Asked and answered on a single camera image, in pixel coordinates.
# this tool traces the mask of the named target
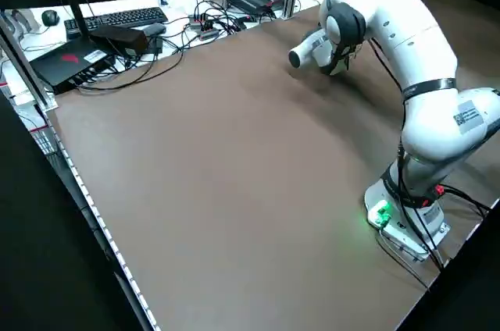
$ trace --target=red object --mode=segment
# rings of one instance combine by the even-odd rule
[[[78,57],[74,54],[64,54],[63,56],[61,56],[61,60],[63,60],[64,62],[73,62],[76,64],[78,64],[79,62]]]
[[[436,187],[434,187],[434,189],[436,190],[437,194],[439,194],[440,196],[445,194],[445,189],[443,188],[442,185],[437,185]]]

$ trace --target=black keyboard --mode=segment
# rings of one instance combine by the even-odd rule
[[[149,25],[153,23],[165,23],[168,21],[162,9],[151,7],[150,9],[132,9],[131,11],[122,11],[110,13],[108,15],[86,17],[85,23],[89,30],[94,30],[101,25],[116,25],[118,27],[132,28]],[[66,38],[72,40],[80,36],[77,27],[77,21],[64,20],[66,28]]]

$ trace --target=table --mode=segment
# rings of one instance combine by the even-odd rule
[[[307,9],[314,5],[317,5],[318,2],[323,0],[298,0],[299,9]],[[94,11],[95,15],[103,15],[111,12],[119,12],[125,11],[128,9],[140,9],[147,7],[157,7],[159,5],[157,0],[120,0],[114,2],[102,2],[102,3],[92,3],[91,7]],[[186,17],[187,15],[191,15],[194,12],[196,6],[196,0],[170,0],[168,6],[163,6],[162,9],[165,12],[166,16],[169,18],[170,22],[174,20]],[[209,7],[208,4],[204,4],[200,6],[201,10],[207,9]],[[87,5],[80,5],[80,8],[85,17],[92,16],[91,10]],[[26,34],[25,39],[22,40],[21,44],[23,48],[26,48],[28,51],[25,52],[25,56],[28,60],[36,59],[37,57],[43,55],[47,51],[55,48],[58,45],[66,42],[66,32],[64,30],[63,21],[72,18],[72,14],[69,6],[59,6],[59,7],[44,7],[40,9],[33,9],[35,18],[40,18],[41,14],[47,9],[54,9],[60,16],[61,20],[59,25],[56,27],[51,27],[47,30],[47,27],[41,26],[39,32],[43,32],[47,30],[45,33],[41,35],[36,34]],[[277,17],[280,16],[280,11],[276,12]],[[167,24],[167,32],[166,35],[172,35],[179,33],[184,28],[184,25],[188,23],[188,20],[178,20],[173,22],[172,24]],[[250,23],[248,27],[253,27],[255,25],[259,25],[259,23]],[[187,33],[189,38],[193,38],[195,36],[195,32]],[[181,45],[180,36],[172,37],[170,40],[177,44]],[[192,46],[197,46],[203,42],[194,41]],[[54,44],[53,46],[43,47],[49,44]],[[163,53],[160,55],[160,58],[164,58],[172,53],[173,49],[168,47],[167,45],[163,49]],[[145,56],[144,60],[150,60],[152,56]],[[3,72],[9,84],[9,88],[12,94],[16,95],[15,102],[18,105],[26,104],[33,101],[33,97],[27,92],[26,85],[22,81],[22,79],[17,74],[15,68],[12,66],[10,62],[6,62],[3,65]]]
[[[483,60],[498,34],[480,35],[498,15],[424,1],[466,60],[461,87],[498,74]],[[369,47],[334,79],[292,69],[287,51],[316,23],[317,9],[264,23],[145,84],[61,95],[49,114],[164,329],[387,330],[422,294],[378,248],[362,201],[394,160],[398,91]],[[500,191],[499,139],[451,176],[484,202]],[[452,257],[477,217],[449,199],[444,209]],[[429,262],[418,269],[436,275]]]

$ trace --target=green light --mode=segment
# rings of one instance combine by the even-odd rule
[[[391,220],[391,204],[385,200],[378,201],[375,206],[370,210],[369,218],[374,223],[384,228]]]

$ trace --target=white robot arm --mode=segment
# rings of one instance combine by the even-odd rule
[[[394,161],[366,191],[365,205],[376,228],[380,206],[393,205],[384,233],[425,259],[429,252],[416,233],[434,246],[449,231],[438,203],[438,184],[500,129],[500,92],[489,87],[458,92],[456,56],[420,0],[324,0],[320,26],[291,49],[293,66],[315,59],[322,72],[341,72],[355,47],[374,38],[401,85],[402,168]]]

